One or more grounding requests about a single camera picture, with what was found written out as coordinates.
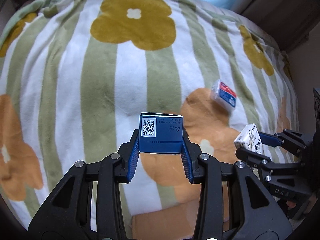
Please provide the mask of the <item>person right hand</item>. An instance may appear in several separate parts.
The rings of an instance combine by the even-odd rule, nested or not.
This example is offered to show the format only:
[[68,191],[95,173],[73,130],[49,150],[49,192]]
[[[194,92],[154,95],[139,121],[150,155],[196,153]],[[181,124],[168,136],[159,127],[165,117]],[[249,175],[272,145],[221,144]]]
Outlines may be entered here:
[[287,205],[287,208],[288,208],[289,210],[291,210],[291,209],[294,209],[297,204],[294,203],[294,202],[291,202],[291,201],[287,200],[287,201],[286,201],[286,205]]

